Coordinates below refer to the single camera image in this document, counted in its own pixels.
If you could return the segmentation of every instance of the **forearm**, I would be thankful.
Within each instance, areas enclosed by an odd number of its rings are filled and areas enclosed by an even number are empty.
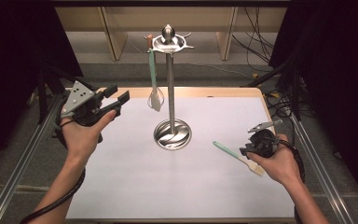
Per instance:
[[[304,224],[328,223],[305,184],[296,181],[284,186],[295,203],[296,210]]]
[[[77,183],[81,176],[86,161],[67,158],[60,173],[51,184],[48,192],[36,207],[35,211],[56,202],[63,195],[67,194]],[[69,209],[72,198],[44,214],[34,219],[31,223],[63,223]]]

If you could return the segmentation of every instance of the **metal pole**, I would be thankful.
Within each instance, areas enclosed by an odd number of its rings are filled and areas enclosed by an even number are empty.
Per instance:
[[[168,82],[168,103],[170,109],[170,126],[171,133],[176,134],[175,131],[175,102],[174,102],[174,83],[173,83],[173,54],[167,53],[167,82]]]

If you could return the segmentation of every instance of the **stand base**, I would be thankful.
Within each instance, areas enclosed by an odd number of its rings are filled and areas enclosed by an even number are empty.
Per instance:
[[[167,150],[184,148],[191,139],[191,129],[184,121],[175,120],[175,133],[171,132],[170,120],[162,121],[154,131],[154,139],[159,147]]]

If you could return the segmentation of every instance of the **hand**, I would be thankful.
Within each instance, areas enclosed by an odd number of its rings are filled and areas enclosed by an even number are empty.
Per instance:
[[[287,141],[286,135],[277,134],[277,136],[279,139]],[[278,145],[274,155],[268,159],[251,152],[248,152],[247,156],[263,167],[273,180],[278,181],[285,187],[293,183],[293,181],[301,182],[300,172],[293,153],[288,147],[282,144]]]
[[[62,127],[62,134],[68,148],[67,160],[75,160],[86,165],[89,157],[97,147],[101,131],[113,120],[115,115],[116,110],[112,110],[91,127],[81,126],[76,122],[64,125]],[[70,120],[70,118],[63,118],[61,125]]]

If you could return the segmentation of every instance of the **human arm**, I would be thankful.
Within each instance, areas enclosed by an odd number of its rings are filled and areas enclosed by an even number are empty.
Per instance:
[[[287,141],[287,136],[280,134],[281,140]],[[275,181],[281,183],[292,198],[296,210],[304,224],[328,223],[324,214],[313,200],[307,186],[302,182],[298,165],[291,150],[279,144],[271,158],[262,158],[254,153],[247,156],[258,163]]]
[[[75,122],[70,122],[62,127],[68,154],[62,169],[35,211],[56,202],[74,187],[97,146],[101,131],[113,120],[115,115],[116,111],[112,110],[91,127],[84,127]],[[70,119],[62,119],[62,124],[67,121]],[[72,198],[29,223],[64,223],[71,200]]]

